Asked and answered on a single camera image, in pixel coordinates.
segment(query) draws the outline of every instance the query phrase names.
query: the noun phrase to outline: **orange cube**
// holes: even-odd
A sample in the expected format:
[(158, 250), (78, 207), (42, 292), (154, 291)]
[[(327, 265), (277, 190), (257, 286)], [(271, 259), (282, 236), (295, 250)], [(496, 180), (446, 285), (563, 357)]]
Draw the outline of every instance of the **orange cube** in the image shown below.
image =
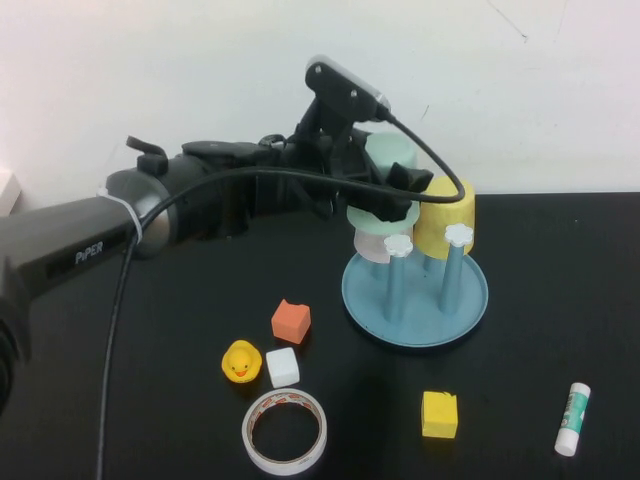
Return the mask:
[(300, 344), (311, 326), (311, 311), (307, 305), (291, 305), (282, 300), (271, 318), (273, 336)]

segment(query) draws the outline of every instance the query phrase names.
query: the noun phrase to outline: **masking tape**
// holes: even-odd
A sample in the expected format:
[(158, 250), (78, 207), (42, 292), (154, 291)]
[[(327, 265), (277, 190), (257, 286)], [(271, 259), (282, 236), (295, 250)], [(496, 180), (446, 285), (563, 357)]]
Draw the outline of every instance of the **masking tape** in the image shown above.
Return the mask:
[[(301, 457), (286, 462), (265, 457), (253, 445), (253, 427), (258, 418), (269, 408), (283, 403), (296, 403), (310, 410), (318, 420), (319, 426), (318, 438), (311, 449)], [(281, 477), (295, 475), (310, 468), (322, 456), (327, 445), (327, 418), (318, 401), (308, 393), (295, 388), (281, 388), (264, 394), (251, 405), (242, 421), (242, 440), (249, 458), (260, 470)]]

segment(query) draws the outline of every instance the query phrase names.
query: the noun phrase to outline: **rubber duck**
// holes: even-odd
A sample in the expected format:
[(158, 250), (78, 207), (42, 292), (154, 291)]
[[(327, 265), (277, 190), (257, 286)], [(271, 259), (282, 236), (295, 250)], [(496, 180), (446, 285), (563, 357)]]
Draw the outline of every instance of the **rubber duck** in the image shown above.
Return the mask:
[(262, 366), (260, 352), (246, 340), (236, 340), (222, 357), (222, 371), (235, 383), (255, 379)]

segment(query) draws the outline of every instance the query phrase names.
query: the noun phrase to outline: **blue plate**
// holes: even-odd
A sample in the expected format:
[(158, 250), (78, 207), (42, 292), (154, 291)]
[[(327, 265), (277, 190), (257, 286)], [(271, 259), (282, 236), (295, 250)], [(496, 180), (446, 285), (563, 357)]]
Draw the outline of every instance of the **blue plate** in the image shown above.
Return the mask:
[(460, 276), (460, 305), (452, 315), (438, 308), (445, 261), (431, 260), (414, 250), (405, 260), (405, 308), (402, 321), (384, 318), (389, 265), (372, 263), (360, 256), (347, 264), (342, 277), (342, 298), (353, 319), (385, 342), (404, 347), (435, 347), (468, 333), (482, 318), (489, 301), (487, 280), (478, 264), (464, 256)]

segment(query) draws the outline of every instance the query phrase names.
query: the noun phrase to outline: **yellow sponge block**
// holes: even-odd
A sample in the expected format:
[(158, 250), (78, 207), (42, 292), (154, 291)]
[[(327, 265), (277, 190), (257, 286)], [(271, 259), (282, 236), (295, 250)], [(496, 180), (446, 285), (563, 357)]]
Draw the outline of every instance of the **yellow sponge block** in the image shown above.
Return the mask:
[(455, 438), (458, 429), (458, 402), (446, 392), (424, 392), (422, 396), (422, 436)]

